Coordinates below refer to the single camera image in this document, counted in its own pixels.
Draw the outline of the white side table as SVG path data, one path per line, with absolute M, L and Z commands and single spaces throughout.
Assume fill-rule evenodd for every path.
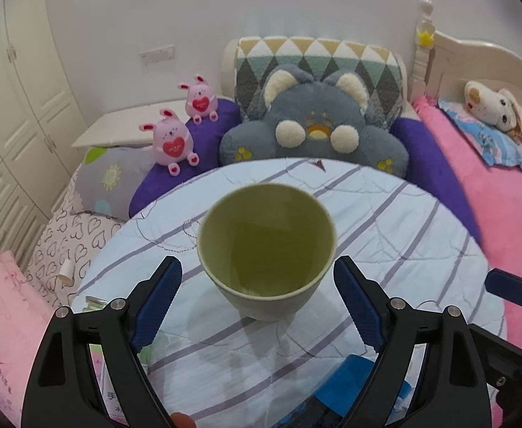
M 152 143 L 151 132 L 142 132 L 141 124 L 155 123 L 162 116 L 162 109 L 171 109 L 186 122 L 185 100 L 159 102 L 153 105 L 141 105 L 129 109 L 117 110 L 102 115 L 86 132 L 83 132 L 71 147 L 86 149 L 92 147 L 145 147 Z

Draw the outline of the cream bed headboard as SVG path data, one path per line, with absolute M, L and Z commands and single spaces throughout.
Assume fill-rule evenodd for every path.
M 466 82 L 477 80 L 491 89 L 509 89 L 522 105 L 522 58 L 491 42 L 455 39 L 435 28 L 432 13 L 432 2 L 421 0 L 414 64 L 406 87 L 408 101 L 428 95 L 460 102 Z M 417 32 L 423 30 L 434 34 L 432 49 L 417 46 Z

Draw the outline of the pink blanket on bed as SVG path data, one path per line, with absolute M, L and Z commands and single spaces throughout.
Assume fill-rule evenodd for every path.
M 489 266 L 522 277 L 522 172 L 487 166 L 433 98 L 413 108 L 465 192 Z

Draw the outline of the grey flower pillow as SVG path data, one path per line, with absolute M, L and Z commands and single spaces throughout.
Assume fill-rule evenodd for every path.
M 154 164 L 149 148 L 90 148 L 76 174 L 73 209 L 129 220 L 132 197 Z

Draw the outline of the blue floral pillow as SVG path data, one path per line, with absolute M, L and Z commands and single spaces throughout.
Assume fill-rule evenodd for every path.
M 437 105 L 488 166 L 519 167 L 522 171 L 522 143 L 479 121 L 459 102 L 439 98 Z

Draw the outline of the pink bunny plush back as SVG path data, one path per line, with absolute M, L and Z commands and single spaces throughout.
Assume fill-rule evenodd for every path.
M 219 119 L 219 100 L 204 76 L 194 75 L 193 84 L 180 83 L 178 88 L 186 92 L 185 112 L 195 125 L 204 119 L 216 122 Z

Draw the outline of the green plastic cup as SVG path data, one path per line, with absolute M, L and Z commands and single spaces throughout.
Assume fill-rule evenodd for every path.
M 318 199 L 288 184 L 228 193 L 200 223 L 198 258 L 242 315 L 275 322 L 296 314 L 333 264 L 337 231 Z

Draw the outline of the purple cushion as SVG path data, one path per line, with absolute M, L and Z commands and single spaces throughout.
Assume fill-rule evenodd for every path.
M 219 167 L 221 138 L 230 128 L 241 124 L 241 113 L 235 102 L 221 100 L 219 115 L 220 119 L 216 122 L 205 120 L 198 126 L 188 122 L 194 151 L 200 158 L 199 165 L 191 167 L 183 164 L 176 177 L 170 176 L 166 168 L 154 165 L 132 196 L 128 207 L 129 216 L 139 213 L 173 188 Z M 427 127 L 404 115 L 395 119 L 390 133 L 401 141 L 409 155 L 405 179 L 436 197 L 461 221 L 476 242 L 481 244 L 481 229 L 465 191 Z

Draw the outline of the heart pattern sheet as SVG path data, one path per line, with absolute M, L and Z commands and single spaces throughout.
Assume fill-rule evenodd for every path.
M 22 270 L 32 287 L 53 308 L 72 303 L 92 261 L 124 226 L 120 219 L 106 215 L 76 213 L 72 207 L 75 180 L 71 178 Z M 75 282 L 70 287 L 64 287 L 57 277 L 66 259 L 75 263 Z

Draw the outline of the yellow star sticker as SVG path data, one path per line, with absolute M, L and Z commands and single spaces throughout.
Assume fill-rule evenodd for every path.
M 432 49 L 434 41 L 435 37 L 433 33 L 430 33 L 427 30 L 417 32 L 416 42 L 417 46 L 421 49 Z

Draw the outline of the cream wardrobe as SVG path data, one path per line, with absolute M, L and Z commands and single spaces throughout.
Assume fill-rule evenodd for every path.
M 85 129 L 45 0 L 0 0 L 0 251 L 18 265 L 78 167 L 72 144 Z

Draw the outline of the white striped table quilt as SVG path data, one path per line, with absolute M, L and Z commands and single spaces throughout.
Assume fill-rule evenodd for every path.
M 163 405 L 201 427 L 269 427 L 310 396 L 345 357 L 374 357 L 333 278 L 293 317 L 242 317 L 203 271 L 196 238 L 205 211 L 259 182 L 289 184 L 327 209 L 337 254 L 392 297 L 416 308 L 458 307 L 465 320 L 505 336 L 503 302 L 484 290 L 487 260 L 462 223 L 429 193 L 346 162 L 304 159 L 238 163 L 173 189 L 120 229 L 93 260 L 71 306 L 125 297 L 162 259 L 177 257 L 182 285 L 159 329 L 149 378 Z

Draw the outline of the blue cool towel can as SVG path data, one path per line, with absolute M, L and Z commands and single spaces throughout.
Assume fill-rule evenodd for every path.
M 373 367 L 373 360 L 349 355 L 310 397 L 275 427 L 337 427 L 356 402 Z

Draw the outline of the white wall socket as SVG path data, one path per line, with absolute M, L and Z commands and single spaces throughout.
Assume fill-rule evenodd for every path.
M 175 45 L 166 45 L 159 49 L 141 52 L 139 58 L 143 65 L 151 65 L 173 60 L 175 58 Z

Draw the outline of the grey cat plush cushion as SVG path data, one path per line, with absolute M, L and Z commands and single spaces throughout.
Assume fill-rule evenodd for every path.
M 263 116 L 223 135 L 219 162 L 326 158 L 403 178 L 409 154 L 398 138 L 367 121 L 368 103 L 356 72 L 337 71 L 318 81 L 297 66 L 279 66 L 260 95 Z

